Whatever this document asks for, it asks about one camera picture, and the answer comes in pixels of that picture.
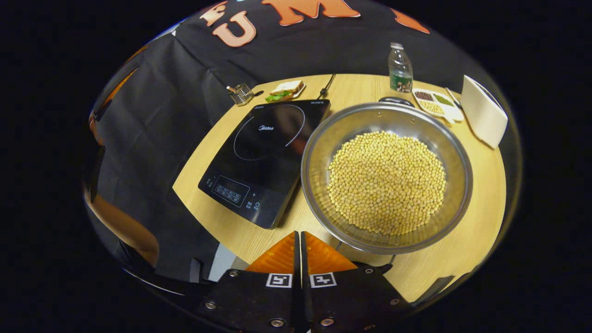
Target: green bottle label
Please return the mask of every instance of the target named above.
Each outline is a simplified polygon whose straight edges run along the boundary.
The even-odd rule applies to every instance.
[[[391,89],[398,92],[411,92],[413,86],[413,79],[402,78],[400,76],[391,74]]]

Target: sandwich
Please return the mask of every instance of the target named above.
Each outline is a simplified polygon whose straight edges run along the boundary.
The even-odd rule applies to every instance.
[[[304,82],[302,80],[284,82],[279,84],[265,100],[269,103],[272,101],[285,101],[294,97],[298,91],[304,88]]]

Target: bottle cap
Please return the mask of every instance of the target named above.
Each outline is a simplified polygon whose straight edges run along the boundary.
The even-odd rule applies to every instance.
[[[391,42],[391,47],[395,50],[403,50],[403,45],[400,43],[395,43],[394,41]]]

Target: round table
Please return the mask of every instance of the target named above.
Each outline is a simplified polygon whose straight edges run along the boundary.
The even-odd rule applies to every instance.
[[[193,216],[218,241],[239,258],[252,263],[273,244],[293,231],[308,231],[336,247],[335,237],[314,217],[304,198],[300,185],[295,189],[293,200],[275,229],[263,229],[233,213],[206,195],[197,184],[210,162],[245,115],[258,104],[266,104],[265,97],[279,83],[303,80],[306,88],[295,100],[313,100],[325,87],[331,75],[303,76],[268,82],[252,90],[265,91],[242,107],[233,106],[215,124],[179,173],[173,190]],[[414,81],[414,88],[429,89],[448,95],[443,87]],[[453,92],[457,100],[460,95]],[[330,113],[368,102],[377,102],[386,96],[403,97],[417,108],[417,102],[410,94],[402,94],[390,88],[389,77],[381,75],[337,74],[329,88],[327,99],[331,101]],[[442,240],[408,254],[394,258],[392,269],[385,278],[408,301],[416,301],[438,279],[454,276],[444,289],[460,276],[482,263],[491,250],[504,216],[506,203],[506,176],[499,148],[491,149],[475,137],[467,120],[449,125],[462,142],[471,162],[473,191],[471,202],[458,226]],[[360,261],[374,266],[388,264],[390,255],[377,255],[359,251],[346,244],[339,252],[351,261]]]

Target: person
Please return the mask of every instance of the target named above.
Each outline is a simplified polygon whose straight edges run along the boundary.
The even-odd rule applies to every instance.
[[[98,133],[94,114],[89,117],[89,127],[96,142],[103,146],[103,139]],[[156,237],[140,222],[107,202],[100,194],[91,199],[85,181],[82,181],[85,203],[95,216],[114,233],[119,242],[115,249],[115,257],[125,266],[138,271],[154,273],[159,255],[159,244]]]

